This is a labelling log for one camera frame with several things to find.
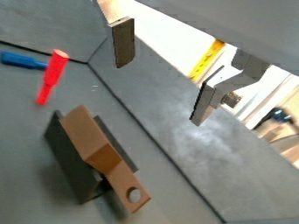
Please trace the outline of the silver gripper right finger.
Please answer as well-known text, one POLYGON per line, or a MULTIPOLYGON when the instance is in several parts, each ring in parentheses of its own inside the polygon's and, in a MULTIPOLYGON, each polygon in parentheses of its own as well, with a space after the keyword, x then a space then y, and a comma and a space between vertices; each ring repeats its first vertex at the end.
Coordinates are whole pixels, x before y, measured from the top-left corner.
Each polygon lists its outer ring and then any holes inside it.
POLYGON ((200 85, 189 117, 196 126, 201 125, 222 104, 235 107, 238 101, 230 96, 230 93, 256 83, 268 67, 268 62, 242 50, 236 50, 231 64, 222 65, 200 85))

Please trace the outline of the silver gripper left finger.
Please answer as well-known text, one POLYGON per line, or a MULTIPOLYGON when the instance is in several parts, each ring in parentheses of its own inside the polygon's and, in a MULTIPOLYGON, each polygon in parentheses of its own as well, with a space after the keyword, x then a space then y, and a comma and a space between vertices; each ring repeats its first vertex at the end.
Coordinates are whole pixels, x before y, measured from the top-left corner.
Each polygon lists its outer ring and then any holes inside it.
POLYGON ((96 0, 108 28, 116 68, 136 56, 135 19, 127 15, 127 0, 96 0))

